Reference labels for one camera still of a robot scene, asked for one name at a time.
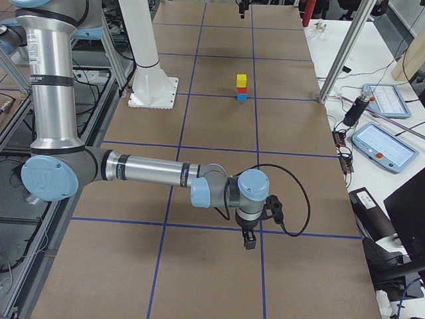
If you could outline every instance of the blue joint cap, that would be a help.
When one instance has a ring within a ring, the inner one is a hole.
[[[191,185],[191,201],[194,207],[209,208],[211,191],[205,177],[195,178]]]
[[[104,34],[104,28],[98,27],[93,29],[78,29],[72,38],[77,40],[100,40]]]
[[[12,54],[15,51],[13,45],[5,41],[0,41],[0,48],[6,55]]]
[[[16,18],[4,19],[0,22],[2,25],[6,27],[20,27],[18,20]]]
[[[248,169],[238,179],[240,192],[252,201],[264,201],[268,196],[270,182],[265,173],[258,169]]]
[[[22,8],[37,8],[49,3],[51,0],[10,0],[12,4]]]
[[[78,178],[72,168],[52,156],[28,159],[21,175],[25,187],[45,201],[60,201],[78,190]]]

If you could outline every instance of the yellow block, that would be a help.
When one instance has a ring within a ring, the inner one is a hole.
[[[237,88],[246,88],[246,74],[237,74],[236,75],[236,87]]]

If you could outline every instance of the white table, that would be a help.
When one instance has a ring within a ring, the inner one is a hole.
[[[319,85],[322,85],[323,81],[321,79],[323,78],[324,80],[327,76],[351,22],[324,21],[324,24],[327,25],[324,33],[315,31],[316,22],[317,20],[310,21],[309,27],[305,28],[305,35],[307,37],[311,58],[315,65],[316,75],[319,79]],[[393,56],[379,35],[376,27],[373,23],[368,22],[364,26],[345,63],[345,66],[352,69],[349,74],[361,73],[362,75],[347,77],[347,73],[342,73],[331,95],[336,96],[337,93],[340,93],[344,97],[354,100],[360,95],[360,87],[362,87],[364,83],[402,83],[394,81],[391,76],[391,70],[394,68],[395,64],[396,62],[393,61]],[[374,72],[388,65],[389,67],[387,69]],[[343,86],[354,86],[359,88],[347,88]],[[405,100],[415,100],[418,98],[409,83],[400,85],[398,88]],[[328,115],[335,117],[336,120],[340,122],[344,117],[345,111],[347,111],[351,105],[348,102],[344,102],[344,111],[339,99],[329,98],[325,106]],[[419,101],[408,103],[408,107],[412,112],[412,117],[405,120],[396,120],[397,122],[411,127],[425,121],[425,109]],[[375,122],[393,134],[402,131],[400,128],[384,120],[371,116],[368,112],[365,112],[361,116],[357,129],[369,122]],[[329,118],[329,123],[331,127],[333,127],[333,119]],[[415,130],[425,135],[425,124],[415,128]],[[367,156],[353,149],[354,172],[351,174],[352,180],[348,187],[348,191],[366,187],[385,213],[386,211],[383,204],[384,199],[425,167],[425,141],[408,132],[403,133],[399,137],[420,152],[420,155],[399,174],[393,174],[382,169]],[[395,311],[396,304],[396,302],[392,303],[392,307]],[[423,298],[404,301],[403,305],[406,308],[402,309],[400,318],[410,318],[411,316],[423,317],[425,314],[425,299]]]

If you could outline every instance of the stacked blocks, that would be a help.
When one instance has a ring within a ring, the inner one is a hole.
[[[236,75],[236,89],[238,91],[238,101],[246,101],[248,95],[248,85],[246,81],[246,74]]]

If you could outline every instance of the red block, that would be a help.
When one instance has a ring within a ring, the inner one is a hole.
[[[238,89],[238,94],[246,94],[248,93],[248,88],[237,88]]]

